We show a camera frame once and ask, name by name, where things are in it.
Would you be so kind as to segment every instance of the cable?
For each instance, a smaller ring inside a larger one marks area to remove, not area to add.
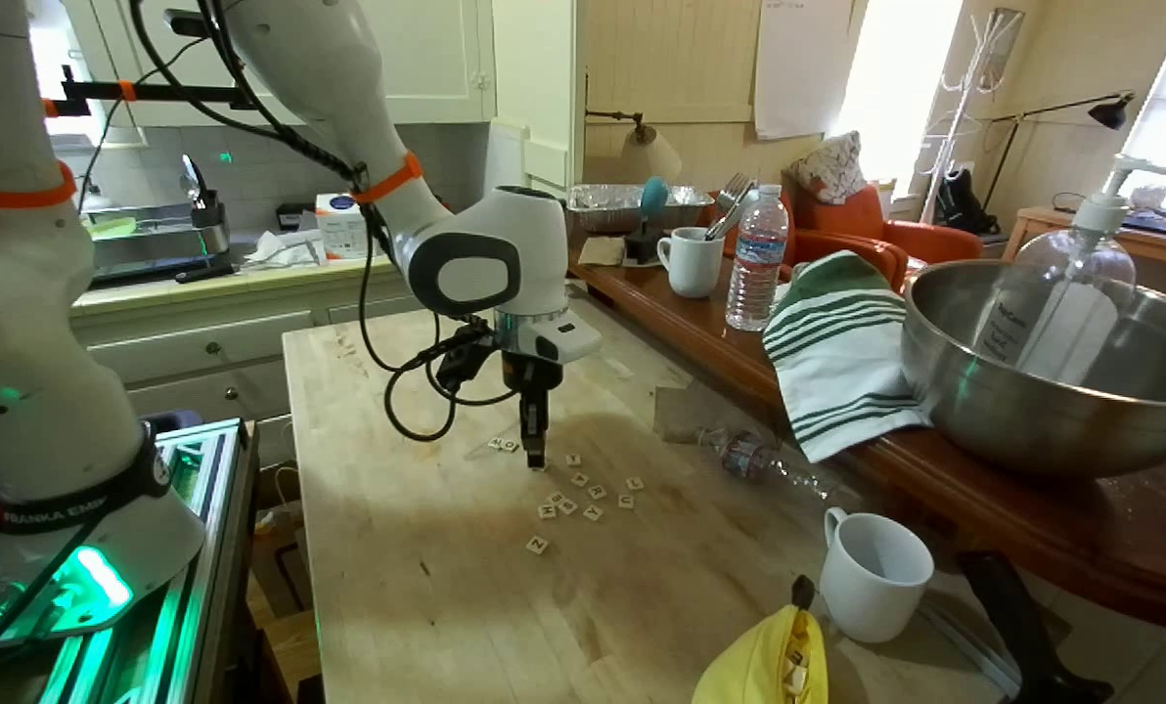
[[[430,380],[430,389],[434,389],[443,401],[448,401],[448,404],[456,404],[456,406],[498,406],[498,404],[510,404],[510,401],[515,395],[515,391],[510,389],[503,395],[460,401],[456,391],[448,391],[448,389],[437,382],[437,372],[434,372],[434,367],[426,367],[426,380]]]
[[[345,166],[340,155],[323,152],[322,145],[304,141],[298,129],[283,124],[267,102],[254,96],[254,88],[244,77],[244,64],[236,55],[236,42],[227,36],[227,7],[220,0],[194,0],[204,25],[211,28],[214,36],[214,50],[236,81],[236,90],[244,90],[244,97],[261,114],[261,122],[275,129],[275,136],[302,152],[304,162],[317,162],[322,170],[345,175],[345,180],[357,180],[364,170],[358,166]]]
[[[384,416],[386,416],[386,421],[392,421],[404,438],[409,438],[409,441],[437,441],[443,436],[455,431],[456,404],[455,404],[455,401],[447,404],[447,419],[443,419],[443,428],[430,431],[430,436],[417,436],[417,431],[404,428],[399,416],[394,416],[394,382],[399,382],[405,372],[409,372],[409,367],[392,372],[392,380],[386,380],[386,389],[384,389]]]
[[[182,81],[174,77],[173,66],[163,66],[163,59],[159,59],[159,50],[155,50],[150,28],[144,28],[144,7],[139,7],[144,0],[124,0],[124,6],[129,6],[129,25],[134,25],[135,42],[144,49],[150,64],[159,69],[159,77],[163,77],[167,88],[182,90]],[[214,114],[214,109],[204,107],[204,102],[193,102],[193,97],[186,97],[186,107],[193,107],[194,114],[220,122],[220,124],[240,129],[240,133],[275,136],[270,129],[261,129],[261,124],[247,124],[247,122],[232,122],[227,114]]]
[[[163,66],[180,64],[180,59],[182,59],[193,49],[199,49],[199,42],[204,42],[204,39],[193,39],[193,42],[174,49],[174,55],[167,55]],[[97,162],[100,162],[100,152],[105,152],[105,136],[111,136],[111,124],[113,124],[117,109],[122,109],[122,102],[113,102],[113,107],[105,109],[100,136],[97,136],[97,145],[92,145],[92,152],[86,155],[86,170],[82,170],[82,175],[77,175],[77,200],[73,200],[73,210],[82,210],[82,205],[86,205],[88,174],[97,170]]]
[[[358,268],[358,288],[357,288],[357,328],[358,328],[358,346],[364,351],[384,367],[384,372],[404,372],[404,367],[414,367],[414,360],[405,364],[386,364],[379,351],[375,351],[375,342],[370,342],[370,328],[369,328],[369,292],[370,292],[370,272],[375,272],[375,242],[370,234],[364,238],[364,268]]]
[[[36,571],[36,580],[27,583],[27,591],[18,597],[10,597],[10,608],[2,608],[0,613],[0,638],[2,631],[36,604],[36,595],[45,587],[45,580],[70,561],[70,551],[88,541],[88,532],[105,522],[105,513],[88,515],[64,549],[60,554],[45,561],[43,571]]]

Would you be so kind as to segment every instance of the white mug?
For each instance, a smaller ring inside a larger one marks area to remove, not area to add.
[[[709,227],[671,227],[657,242],[657,258],[678,298],[709,298],[722,272],[722,238],[709,234]]]
[[[829,509],[820,532],[817,587],[829,622],[867,646],[898,638],[936,577],[928,544],[875,513]]]

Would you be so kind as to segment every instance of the metal bowl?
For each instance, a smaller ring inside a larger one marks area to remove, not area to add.
[[[1110,476],[1166,462],[1166,292],[1119,287],[1084,382],[980,355],[970,337],[1007,262],[941,262],[907,288],[902,377],[931,421],[992,471]]]

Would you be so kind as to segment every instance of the dish towel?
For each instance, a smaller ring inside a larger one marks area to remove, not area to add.
[[[850,249],[802,268],[764,331],[791,436],[811,462],[928,428],[898,372],[902,298]]]

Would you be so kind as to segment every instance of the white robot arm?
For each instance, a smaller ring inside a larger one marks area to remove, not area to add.
[[[357,200],[394,232],[392,258],[414,298],[447,316],[491,311],[491,347],[524,395],[524,448],[542,462],[546,389],[600,337],[572,313],[562,209],[498,192],[447,210],[404,149],[379,50],[348,0],[221,0],[221,33],[270,90],[358,166]],[[152,436],[122,382],[73,342],[67,316],[88,281],[88,234],[70,209],[73,175],[56,166],[30,69],[27,12],[0,0],[0,583],[51,554],[92,549],[122,591],[70,610],[92,631],[173,580],[199,549],[199,522],[163,488]]]
[[[322,145],[358,166],[358,200],[394,234],[414,298],[447,316],[498,311],[501,351],[566,364],[600,346],[562,288],[566,234],[551,197],[503,189],[448,215],[404,149],[384,97],[384,59],[348,6],[240,0],[236,49],[267,88],[322,129]]]

